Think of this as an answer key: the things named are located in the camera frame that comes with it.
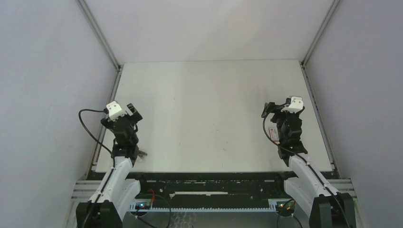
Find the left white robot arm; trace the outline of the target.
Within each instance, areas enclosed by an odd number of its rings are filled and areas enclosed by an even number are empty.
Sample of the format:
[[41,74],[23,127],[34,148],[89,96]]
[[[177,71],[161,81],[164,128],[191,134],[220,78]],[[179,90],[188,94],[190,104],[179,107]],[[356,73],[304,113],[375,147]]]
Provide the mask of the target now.
[[79,228],[123,227],[124,216],[134,197],[143,198],[149,190],[148,184],[141,180],[131,180],[128,186],[124,186],[140,154],[136,133],[142,116],[132,104],[128,104],[125,110],[117,101],[108,103],[102,111],[106,116],[101,124],[115,137],[109,150],[113,164],[90,199],[78,204],[76,219]]

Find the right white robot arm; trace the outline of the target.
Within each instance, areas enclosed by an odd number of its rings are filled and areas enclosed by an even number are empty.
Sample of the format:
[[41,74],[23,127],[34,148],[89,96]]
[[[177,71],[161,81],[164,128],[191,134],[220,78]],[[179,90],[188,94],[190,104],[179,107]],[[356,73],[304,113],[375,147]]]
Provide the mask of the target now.
[[275,193],[290,196],[305,214],[311,228],[355,228],[355,204],[349,193],[342,193],[317,170],[304,147],[300,114],[301,100],[269,102],[262,111],[262,128],[277,149],[280,159],[295,173],[275,184]]

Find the red white staple box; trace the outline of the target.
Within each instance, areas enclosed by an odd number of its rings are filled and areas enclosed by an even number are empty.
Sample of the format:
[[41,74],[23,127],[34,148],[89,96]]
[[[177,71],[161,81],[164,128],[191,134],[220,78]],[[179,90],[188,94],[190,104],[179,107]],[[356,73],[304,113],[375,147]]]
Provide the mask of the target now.
[[269,128],[269,135],[272,141],[274,141],[277,144],[279,143],[279,135],[276,128]]

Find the pink white mini stapler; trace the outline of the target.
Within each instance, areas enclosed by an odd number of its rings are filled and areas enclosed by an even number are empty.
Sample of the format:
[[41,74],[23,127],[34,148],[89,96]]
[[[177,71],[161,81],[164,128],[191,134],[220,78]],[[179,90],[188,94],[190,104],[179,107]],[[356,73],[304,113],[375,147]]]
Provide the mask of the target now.
[[136,162],[143,162],[144,159],[147,157],[147,155],[148,155],[147,153],[139,150],[138,154],[137,154]]

